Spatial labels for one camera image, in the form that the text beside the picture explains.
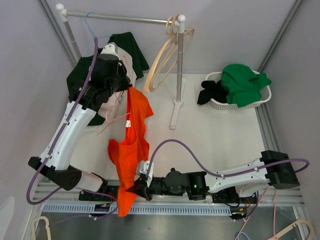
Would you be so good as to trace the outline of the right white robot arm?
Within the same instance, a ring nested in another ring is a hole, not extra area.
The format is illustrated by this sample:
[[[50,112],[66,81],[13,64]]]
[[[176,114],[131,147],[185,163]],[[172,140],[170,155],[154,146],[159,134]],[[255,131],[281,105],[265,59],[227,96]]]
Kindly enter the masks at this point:
[[[165,177],[141,174],[132,190],[147,201],[154,195],[187,195],[189,200],[199,201],[228,189],[228,198],[237,203],[266,185],[277,190],[300,186],[286,153],[266,150],[261,152],[261,158],[213,175],[205,171],[181,173],[174,168]]]

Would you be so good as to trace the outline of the pink wire hanger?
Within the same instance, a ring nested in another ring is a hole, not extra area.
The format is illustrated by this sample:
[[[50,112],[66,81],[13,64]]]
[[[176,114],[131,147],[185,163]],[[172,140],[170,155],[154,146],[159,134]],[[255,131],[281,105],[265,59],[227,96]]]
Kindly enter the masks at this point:
[[[127,113],[127,110],[125,110],[124,113],[122,113],[122,114],[121,114],[120,110],[121,109],[119,107],[114,106],[114,107],[110,107],[108,109],[101,108],[98,111],[99,116],[104,117],[103,124],[97,126],[97,133],[98,134],[102,133],[113,122],[129,115],[129,113]]]

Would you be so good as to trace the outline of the orange t shirt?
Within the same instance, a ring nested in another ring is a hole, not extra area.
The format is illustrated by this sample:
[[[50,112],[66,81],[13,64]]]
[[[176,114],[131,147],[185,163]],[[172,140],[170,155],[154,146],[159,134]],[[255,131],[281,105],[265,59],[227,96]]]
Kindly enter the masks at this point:
[[[116,167],[119,189],[117,194],[118,216],[128,215],[137,195],[128,192],[134,186],[138,164],[149,158],[150,144],[145,139],[145,120],[154,115],[148,98],[138,89],[130,87],[127,92],[126,120],[130,126],[125,128],[124,140],[109,140],[107,152]]]

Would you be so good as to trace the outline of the black t shirt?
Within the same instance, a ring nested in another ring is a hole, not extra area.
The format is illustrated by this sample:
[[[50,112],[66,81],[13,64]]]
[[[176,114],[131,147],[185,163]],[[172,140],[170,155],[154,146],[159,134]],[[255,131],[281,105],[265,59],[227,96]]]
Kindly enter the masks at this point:
[[[199,92],[197,104],[207,104],[211,99],[226,104],[228,92],[222,87],[221,81],[205,80],[201,83],[203,90]]]

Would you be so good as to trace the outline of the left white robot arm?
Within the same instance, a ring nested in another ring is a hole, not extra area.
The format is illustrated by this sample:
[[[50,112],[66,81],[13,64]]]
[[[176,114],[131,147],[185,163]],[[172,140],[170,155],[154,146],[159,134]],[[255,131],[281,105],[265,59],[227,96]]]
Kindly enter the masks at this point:
[[[80,137],[102,104],[115,93],[127,90],[130,79],[118,55],[101,53],[94,67],[88,69],[90,78],[75,82],[58,130],[40,156],[29,159],[28,165],[62,189],[89,190],[97,201],[107,197],[108,188],[100,176],[71,166],[71,157]]]

